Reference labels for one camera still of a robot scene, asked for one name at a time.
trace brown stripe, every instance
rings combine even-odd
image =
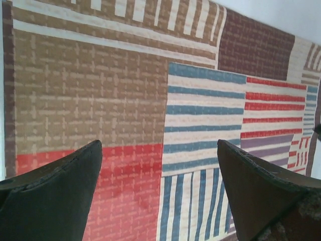
[[[318,53],[320,52],[321,50],[321,47],[318,45],[314,54],[313,54],[313,58],[312,58],[312,61],[311,61],[311,65],[310,65],[310,69],[314,69],[314,63],[316,62],[316,57],[318,55]]]
[[[98,37],[98,38],[112,39],[112,40],[124,41],[124,42],[133,43],[133,44],[148,46],[148,47],[155,47],[163,50],[172,51],[174,53],[178,52],[178,53],[202,56],[202,57],[207,57],[209,59],[215,59],[216,57],[215,54],[210,53],[209,51],[203,51],[203,50],[198,50],[194,48],[187,48],[185,46],[174,45],[172,43],[164,43],[157,40],[146,39],[143,37],[134,36],[132,34],[121,33],[118,31],[92,27],[85,24],[78,24],[74,22],[64,21],[61,19],[47,17],[45,15],[41,15],[37,13],[31,13],[21,9],[14,8],[14,10],[17,15],[16,17],[17,20],[31,23],[31,24],[45,25],[47,27],[57,28],[57,29],[63,27],[63,29],[65,30],[78,32],[86,35],[94,35],[95,37]]]
[[[217,40],[219,37],[220,28],[222,27],[223,18],[224,18],[224,7],[220,6],[219,18],[217,21],[217,25],[215,26],[214,37],[213,37],[214,46],[217,46]]]
[[[316,80],[320,79],[319,76],[315,76],[315,75],[312,75],[312,74],[302,74],[302,78],[316,79]]]
[[[176,24],[175,24],[175,32],[180,35],[184,34],[184,26],[187,17],[187,11],[189,9],[189,3],[184,2],[179,5],[179,10],[177,13]]]
[[[319,86],[318,83],[308,81],[308,80],[301,80],[301,84],[309,84],[309,85],[313,85],[313,86]]]
[[[211,42],[211,45],[213,44],[211,41],[212,28],[214,25],[215,16],[216,14],[218,14],[219,10],[220,9],[216,3],[210,2],[209,14],[207,16],[205,27],[204,27],[203,39],[208,41],[209,43]]]
[[[4,101],[5,101],[5,167],[6,178],[16,175],[14,37],[11,3],[2,3],[4,41]]]
[[[195,11],[194,21],[193,21],[192,31],[191,31],[191,36],[194,38],[196,38],[196,30],[197,30],[197,26],[198,26],[200,16],[201,16],[202,4],[203,4],[202,1],[196,2],[196,11]]]
[[[237,236],[236,236],[236,233],[232,234],[232,235],[229,235],[223,239],[221,239],[220,241],[237,241]]]
[[[314,124],[319,125],[321,123],[321,88],[319,88],[317,93],[317,106],[315,110],[315,116],[314,116]],[[316,149],[316,142],[317,142],[317,134],[313,132],[313,135],[311,137],[310,147],[309,147],[309,153],[308,153],[308,161],[306,166],[306,176],[310,177],[312,172],[312,166],[314,161],[314,154]]]
[[[315,47],[315,44],[312,43],[311,48],[310,48],[309,53],[308,53],[307,58],[306,58],[306,62],[305,62],[305,68],[307,68],[307,69],[311,69],[308,65],[309,65],[309,61],[310,61],[310,58],[311,58],[312,51],[313,51],[314,47]]]

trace patterned rug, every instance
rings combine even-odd
[[[237,240],[218,139],[311,174],[321,46],[208,0],[2,5],[7,177],[100,139],[85,241]]]

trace textile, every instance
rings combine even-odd
[[[311,174],[321,46],[208,0],[2,5],[7,176],[101,140],[84,240],[235,241],[218,139]]]

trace white wall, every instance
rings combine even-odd
[[[320,0],[214,0],[240,14],[321,44]],[[321,179],[321,142],[318,140],[311,176]]]

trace blue stripe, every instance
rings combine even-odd
[[[317,87],[308,86],[307,91],[309,93],[316,93],[317,94]]]
[[[185,87],[178,87],[178,86],[169,86],[168,93],[195,94],[195,95],[203,95],[203,96],[245,99],[245,93],[218,91],[218,90],[210,90],[210,89],[185,88]]]
[[[243,114],[244,108],[227,108],[218,106],[168,105],[166,114]]]
[[[313,132],[303,132],[304,136],[311,136],[313,134]]]
[[[190,233],[191,233],[191,215],[192,215],[192,202],[193,202],[193,177],[194,172],[192,172],[191,176],[191,195],[190,195],[190,209],[189,209],[189,228],[188,228],[188,234],[187,234],[187,240],[190,240]]]
[[[307,95],[306,95],[306,100],[308,100],[308,101],[316,101],[316,95],[314,95],[314,94],[307,94]]]
[[[222,181],[221,190],[220,190],[220,198],[219,198],[219,203],[217,205],[217,212],[216,212],[216,217],[215,217],[214,237],[218,236],[219,232],[220,232],[220,221],[221,221],[221,212],[222,212],[224,191],[225,191],[225,187],[224,187],[224,183]]]
[[[228,232],[228,230],[230,229],[231,216],[232,216],[231,207],[230,207],[230,204],[228,204],[227,212],[226,212],[226,220],[225,220],[225,232]]]
[[[163,209],[162,216],[160,217],[160,234],[159,241],[167,240],[167,224],[169,221],[170,213],[170,198],[172,188],[172,177],[164,177],[164,198],[163,198]]]
[[[198,211],[195,241],[200,240],[200,231],[201,231],[201,226],[203,222],[203,212],[204,212],[204,202],[205,202],[205,187],[206,187],[206,170],[202,170],[201,179],[200,179],[199,211]]]
[[[246,84],[245,75],[227,73],[223,71],[217,71],[178,63],[169,63],[169,75],[187,78],[209,79],[236,84]]]
[[[165,132],[212,132],[241,130],[242,125],[230,126],[192,126],[192,127],[165,127]]]
[[[219,168],[215,168],[213,170],[212,198],[211,198],[209,217],[207,218],[207,223],[206,223],[205,240],[208,240],[211,234],[211,224],[212,224],[212,217],[213,217],[215,201],[216,201],[217,186],[219,183],[219,175],[220,175]]]
[[[241,144],[240,139],[232,139],[228,141],[236,146]],[[185,144],[166,144],[164,145],[163,153],[168,154],[176,152],[192,152],[209,148],[217,148],[217,141],[193,142]]]
[[[163,164],[162,171],[163,172],[178,171],[178,170],[183,170],[183,169],[188,169],[188,168],[213,165],[213,164],[217,164],[217,163],[218,163],[217,157],[213,157],[213,158],[205,158],[205,159],[189,161],[189,162]]]
[[[306,107],[316,107],[316,104],[306,103],[305,106],[306,106]]]
[[[178,241],[180,236],[180,220],[182,210],[183,198],[183,182],[184,174],[177,176],[176,190],[175,190],[175,206],[174,206],[174,220],[172,230],[172,241]]]

